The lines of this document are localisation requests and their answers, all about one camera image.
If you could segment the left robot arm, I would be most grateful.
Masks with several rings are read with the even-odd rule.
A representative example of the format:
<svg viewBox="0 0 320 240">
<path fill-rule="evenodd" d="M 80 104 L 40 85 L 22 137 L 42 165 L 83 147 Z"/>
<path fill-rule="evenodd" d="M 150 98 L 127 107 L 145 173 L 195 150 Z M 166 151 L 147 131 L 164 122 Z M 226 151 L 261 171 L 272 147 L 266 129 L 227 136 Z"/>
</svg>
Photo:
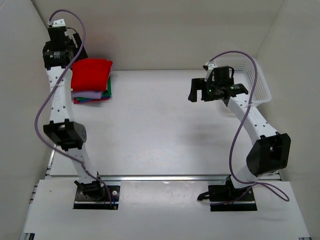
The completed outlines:
<svg viewBox="0 0 320 240">
<path fill-rule="evenodd" d="M 61 23 L 50 25 L 48 34 L 50 40 L 45 43 L 42 56 L 50 89 L 54 93 L 49 123 L 43 126 L 43 131 L 71 159 L 79 177 L 75 182 L 78 190 L 97 201 L 103 198 L 105 187 L 99 181 L 99 173 L 92 166 L 85 148 L 86 128 L 74 118 L 70 89 L 72 71 L 67 68 L 82 42 L 77 33 L 70 37 L 67 27 Z"/>
</svg>

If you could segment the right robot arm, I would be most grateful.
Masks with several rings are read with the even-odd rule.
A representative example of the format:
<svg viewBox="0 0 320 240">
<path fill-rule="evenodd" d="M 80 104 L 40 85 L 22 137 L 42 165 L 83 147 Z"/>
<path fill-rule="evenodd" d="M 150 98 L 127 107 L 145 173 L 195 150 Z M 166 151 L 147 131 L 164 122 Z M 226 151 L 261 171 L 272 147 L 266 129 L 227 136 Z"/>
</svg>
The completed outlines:
<svg viewBox="0 0 320 240">
<path fill-rule="evenodd" d="M 286 133 L 279 133 L 267 123 L 252 102 L 251 93 L 242 83 L 234 82 L 235 70 L 230 66 L 205 65 L 204 78 L 193 78 L 188 96 L 190 102 L 221 100 L 240 120 L 241 127 L 250 137 L 252 148 L 245 165 L 237 172 L 231 171 L 231 183 L 224 187 L 224 195 L 236 200 L 242 189 L 252 185 L 263 175 L 287 167 L 291 139 Z"/>
</svg>

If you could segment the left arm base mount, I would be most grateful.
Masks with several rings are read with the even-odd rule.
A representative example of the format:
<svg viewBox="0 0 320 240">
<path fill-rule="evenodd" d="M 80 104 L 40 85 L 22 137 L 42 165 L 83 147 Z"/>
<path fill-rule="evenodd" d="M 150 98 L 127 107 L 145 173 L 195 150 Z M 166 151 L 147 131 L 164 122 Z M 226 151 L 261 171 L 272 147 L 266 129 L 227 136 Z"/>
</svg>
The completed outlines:
<svg viewBox="0 0 320 240">
<path fill-rule="evenodd" d="M 108 185 L 108 191 L 102 183 L 80 183 L 77 180 L 73 209 L 75 210 L 118 210 L 121 193 L 120 185 Z"/>
</svg>

